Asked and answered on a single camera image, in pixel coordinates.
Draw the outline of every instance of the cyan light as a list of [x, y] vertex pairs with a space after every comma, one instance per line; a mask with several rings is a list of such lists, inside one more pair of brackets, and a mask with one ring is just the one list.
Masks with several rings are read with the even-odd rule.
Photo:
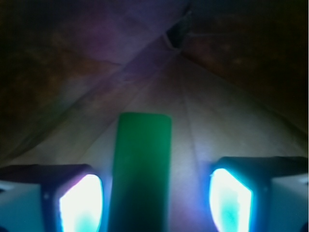
[[84, 176], [60, 198], [59, 209], [63, 232], [97, 232], [103, 209], [101, 180]]
[[226, 169], [212, 173], [210, 207], [220, 232], [247, 232], [250, 226], [252, 191]]

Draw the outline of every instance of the green block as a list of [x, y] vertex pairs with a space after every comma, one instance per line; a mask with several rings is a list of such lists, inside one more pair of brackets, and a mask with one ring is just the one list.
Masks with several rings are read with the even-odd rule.
[[109, 232], [167, 230], [171, 119], [120, 115], [113, 163]]

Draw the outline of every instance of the light housing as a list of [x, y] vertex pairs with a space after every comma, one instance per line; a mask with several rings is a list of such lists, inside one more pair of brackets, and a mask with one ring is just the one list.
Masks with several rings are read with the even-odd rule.
[[97, 232], [100, 228], [102, 181], [89, 165], [4, 167], [0, 189], [2, 229]]
[[301, 231], [308, 224], [308, 158], [223, 157], [213, 166], [209, 201], [218, 231]]

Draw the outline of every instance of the white casing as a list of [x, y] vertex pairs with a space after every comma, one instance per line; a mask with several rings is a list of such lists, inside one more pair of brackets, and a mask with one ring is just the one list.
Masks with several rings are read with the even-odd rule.
[[269, 232], [299, 232], [308, 222], [308, 174], [271, 180]]
[[41, 187], [0, 180], [0, 227], [10, 232], [43, 232]]

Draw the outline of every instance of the led light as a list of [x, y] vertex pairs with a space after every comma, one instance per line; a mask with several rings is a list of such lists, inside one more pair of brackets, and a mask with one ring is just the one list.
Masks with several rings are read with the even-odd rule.
[[212, 173], [210, 207], [212, 218], [221, 232], [249, 231], [252, 191], [226, 169]]
[[59, 200], [63, 232], [96, 232], [100, 227], [103, 197], [101, 180], [84, 176]]

